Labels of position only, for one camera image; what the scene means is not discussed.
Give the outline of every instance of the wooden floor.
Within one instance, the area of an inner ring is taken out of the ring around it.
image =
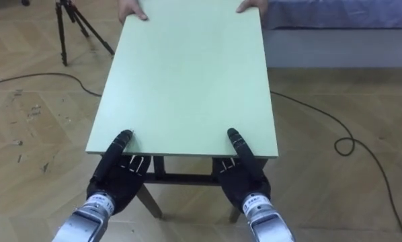
[[[76,4],[115,48],[121,30],[116,1]],[[52,1],[22,7],[0,0],[0,79],[64,72],[101,93],[110,55],[64,17],[69,67],[61,64]],[[402,219],[402,69],[270,69],[269,76],[272,90],[336,115],[376,153]],[[297,241],[402,241],[369,154],[357,147],[340,157],[333,143],[346,133],[334,121],[281,97],[273,96],[272,103],[280,157],[265,171],[274,205]],[[84,153],[98,104],[99,98],[64,77],[0,84],[0,241],[49,241],[83,203],[98,162],[98,156]],[[210,173],[206,160],[166,162],[170,171]],[[112,217],[103,241],[251,241],[244,218],[236,225],[227,222],[231,206],[220,188],[147,187],[166,221],[155,220],[134,199]]]

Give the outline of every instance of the robotic hand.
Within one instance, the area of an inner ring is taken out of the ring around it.
[[[294,237],[270,203],[270,183],[243,137],[228,130],[238,159],[214,159],[213,174],[233,206],[243,212],[257,242],[293,242]]]
[[[122,212],[145,180],[151,157],[122,156],[132,132],[122,131],[102,156],[87,187],[87,200],[59,229],[52,242],[97,242],[108,220]]]

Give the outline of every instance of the white bed frame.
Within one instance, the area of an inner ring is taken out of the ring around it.
[[[402,30],[264,30],[268,67],[402,67]]]

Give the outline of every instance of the black cable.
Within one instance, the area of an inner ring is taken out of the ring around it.
[[[75,80],[76,82],[78,82],[80,84],[81,88],[85,92],[87,92],[88,94],[96,96],[96,97],[101,97],[102,96],[101,94],[94,93],[94,92],[86,89],[86,87],[82,84],[80,79],[76,78],[73,75],[66,74],[66,73],[34,73],[34,74],[21,75],[21,76],[18,76],[18,77],[11,77],[11,78],[2,79],[2,80],[0,80],[0,83],[4,83],[4,82],[7,82],[7,81],[13,81],[13,80],[21,79],[21,78],[26,78],[26,77],[36,77],[36,76],[41,76],[41,75],[54,75],[54,76],[61,76],[61,77],[69,77],[69,78]]]
[[[377,164],[378,168],[380,169],[380,172],[382,173],[383,179],[384,179],[384,181],[385,181],[385,184],[386,184],[387,190],[388,190],[389,202],[391,203],[392,211],[394,212],[395,218],[397,219],[399,228],[400,228],[401,233],[402,233],[402,222],[401,222],[400,216],[398,215],[397,208],[395,207],[394,198],[393,198],[393,196],[392,196],[392,191],[391,191],[391,187],[390,187],[390,185],[389,185],[388,177],[387,177],[387,175],[386,175],[386,173],[385,173],[385,171],[384,171],[384,169],[383,169],[383,166],[380,164],[380,161],[377,159],[376,155],[375,155],[362,141],[360,141],[360,140],[358,140],[358,139],[355,139],[354,136],[352,135],[352,133],[350,132],[349,128],[348,128],[346,125],[344,125],[343,122],[340,121],[338,118],[332,116],[331,114],[328,114],[327,112],[325,112],[325,111],[323,111],[323,110],[320,110],[319,108],[313,107],[312,105],[306,104],[306,103],[304,103],[304,102],[302,102],[302,101],[299,101],[299,100],[297,100],[297,99],[294,99],[294,98],[292,98],[292,97],[288,97],[287,95],[283,95],[283,94],[277,93],[277,92],[275,92],[275,91],[270,91],[270,93],[271,93],[271,94],[274,94],[274,95],[278,95],[278,96],[280,96],[280,97],[284,97],[284,98],[289,99],[289,100],[291,100],[291,101],[294,101],[294,102],[296,102],[296,103],[298,103],[298,104],[301,104],[301,105],[303,105],[303,106],[306,106],[306,107],[308,107],[308,108],[310,108],[310,109],[312,109],[312,110],[318,111],[318,112],[320,112],[321,114],[326,115],[326,116],[332,118],[332,119],[335,120],[338,124],[340,124],[341,127],[343,127],[343,128],[346,130],[346,132],[349,134],[349,137],[339,138],[339,139],[336,140],[336,142],[334,143],[334,149],[335,149],[335,151],[336,151],[337,153],[339,153],[339,155],[344,156],[344,157],[347,157],[347,156],[351,155],[351,154],[355,151],[355,144],[356,144],[356,143],[359,144],[360,146],[364,147],[364,149],[366,149],[366,151],[370,153],[371,157],[374,159],[374,161],[376,161],[376,164]],[[337,148],[337,145],[338,145],[338,143],[340,143],[340,142],[342,142],[342,141],[345,141],[345,140],[350,140],[350,141],[352,142],[352,148],[351,148],[348,152],[341,152],[341,151]]]
[[[21,78],[26,78],[26,77],[36,77],[36,76],[41,76],[41,75],[56,75],[56,76],[63,76],[63,77],[72,78],[73,80],[76,80],[76,82],[78,82],[80,84],[81,88],[84,91],[86,91],[88,94],[96,96],[96,97],[101,97],[102,96],[101,94],[94,93],[94,92],[86,89],[85,86],[82,84],[82,82],[78,78],[76,78],[73,75],[66,74],[66,73],[34,73],[34,74],[29,74],[29,75],[22,75],[22,76],[19,76],[19,77],[11,77],[11,78],[7,78],[7,79],[2,79],[2,80],[0,80],[0,83],[4,83],[4,82],[7,82],[7,81],[13,81],[13,80],[16,80],[16,79],[21,79]],[[287,95],[283,95],[283,94],[277,93],[275,91],[270,91],[270,93],[274,94],[274,95],[278,95],[280,97],[284,97],[284,98],[289,99],[289,100],[291,100],[293,102],[296,102],[298,104],[306,106],[306,107],[308,107],[308,108],[310,108],[312,110],[320,112],[321,114],[330,117],[331,119],[335,120],[338,124],[340,124],[341,127],[343,127],[346,130],[346,132],[349,134],[349,137],[339,138],[338,140],[336,140],[334,142],[334,149],[339,155],[344,156],[344,157],[347,157],[347,156],[351,155],[355,151],[355,144],[356,143],[359,144],[360,146],[364,147],[364,149],[366,149],[366,151],[368,153],[370,153],[371,157],[374,159],[374,161],[376,161],[376,164],[377,164],[378,168],[380,169],[380,172],[382,173],[383,179],[384,179],[385,184],[387,186],[389,202],[391,203],[393,213],[395,215],[395,218],[397,219],[399,228],[400,228],[401,233],[402,233],[402,222],[401,222],[401,219],[400,219],[400,217],[398,215],[397,208],[395,207],[394,198],[393,198],[393,195],[392,195],[391,187],[389,185],[388,177],[387,177],[387,175],[386,175],[386,173],[385,173],[385,171],[383,169],[383,166],[380,164],[380,161],[377,159],[376,155],[363,142],[361,142],[360,140],[355,139],[354,136],[352,135],[352,133],[350,132],[349,128],[346,125],[344,125],[343,122],[340,121],[338,118],[332,116],[331,114],[328,114],[327,112],[325,112],[323,110],[320,110],[319,108],[313,107],[312,105],[306,104],[306,103],[304,103],[302,101],[299,101],[297,99],[294,99],[292,97],[288,97]],[[345,140],[350,140],[352,142],[352,147],[350,148],[350,150],[347,153],[346,152],[341,152],[337,147],[338,143],[340,143],[342,141],[345,141]]]

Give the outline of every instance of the gray bedsheet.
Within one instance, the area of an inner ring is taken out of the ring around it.
[[[402,28],[402,0],[269,0],[264,27]]]

